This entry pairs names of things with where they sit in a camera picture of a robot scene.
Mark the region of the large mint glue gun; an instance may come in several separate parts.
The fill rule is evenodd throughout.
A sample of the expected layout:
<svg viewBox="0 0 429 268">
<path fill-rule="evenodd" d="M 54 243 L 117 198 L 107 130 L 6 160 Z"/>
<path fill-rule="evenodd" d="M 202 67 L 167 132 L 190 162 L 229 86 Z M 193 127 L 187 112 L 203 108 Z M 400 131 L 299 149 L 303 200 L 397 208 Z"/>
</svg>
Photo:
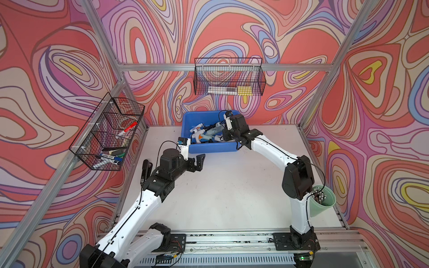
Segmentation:
<svg viewBox="0 0 429 268">
<path fill-rule="evenodd" d="M 214 124 L 211 128 L 204 128 L 200 130 L 200 133 L 197 135 L 196 139 L 198 142 L 204 141 L 214 141 L 221 142 L 223 141 L 223 136 L 220 134 L 224 129 L 224 126 L 221 122 Z"/>
</svg>

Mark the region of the large white blue glue gun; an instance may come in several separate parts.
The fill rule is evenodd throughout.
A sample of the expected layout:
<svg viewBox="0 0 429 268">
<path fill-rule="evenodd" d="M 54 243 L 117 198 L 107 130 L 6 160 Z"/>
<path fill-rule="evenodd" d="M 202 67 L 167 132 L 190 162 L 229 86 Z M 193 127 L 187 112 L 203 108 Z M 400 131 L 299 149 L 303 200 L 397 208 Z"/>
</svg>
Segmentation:
<svg viewBox="0 0 429 268">
<path fill-rule="evenodd" d="M 197 126 L 193 127 L 190 130 L 190 133 L 191 133 L 191 138 L 194 138 L 196 140 L 196 143 L 200 143 L 201 142 L 200 136 L 202 136 L 205 133 L 204 125 L 198 124 Z"/>
</svg>

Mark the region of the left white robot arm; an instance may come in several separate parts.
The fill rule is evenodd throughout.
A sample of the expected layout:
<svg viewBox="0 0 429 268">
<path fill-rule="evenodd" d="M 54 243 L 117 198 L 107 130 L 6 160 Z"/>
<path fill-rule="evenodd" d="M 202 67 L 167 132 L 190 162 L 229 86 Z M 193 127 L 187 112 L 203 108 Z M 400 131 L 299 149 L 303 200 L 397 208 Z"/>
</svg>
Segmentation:
<svg viewBox="0 0 429 268">
<path fill-rule="evenodd" d="M 166 149 L 155 168 L 144 160 L 141 192 L 131 208 L 96 245 L 87 244 L 79 254 L 82 268 L 133 268 L 155 250 L 164 250 L 172 242 L 169 227 L 154 223 L 145 235 L 137 233 L 175 187 L 185 172 L 200 172 L 205 154 L 185 157 L 185 149 Z"/>
</svg>

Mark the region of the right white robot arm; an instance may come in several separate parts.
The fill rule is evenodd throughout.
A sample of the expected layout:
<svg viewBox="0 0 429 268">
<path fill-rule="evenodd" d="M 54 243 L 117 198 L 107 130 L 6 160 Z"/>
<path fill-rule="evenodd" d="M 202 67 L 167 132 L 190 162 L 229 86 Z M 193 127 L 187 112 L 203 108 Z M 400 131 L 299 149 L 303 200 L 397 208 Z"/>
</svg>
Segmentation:
<svg viewBox="0 0 429 268">
<path fill-rule="evenodd" d="M 295 249 L 303 249 L 315 234 L 309 220 L 308 200 L 315 183 L 310 159 L 305 155 L 294 155 L 270 141 L 261 131 L 250 129 L 241 114 L 226 111 L 223 118 L 225 141 L 234 140 L 238 145 L 261 154 L 283 172 L 282 189 L 290 198 L 292 212 L 289 244 Z"/>
</svg>

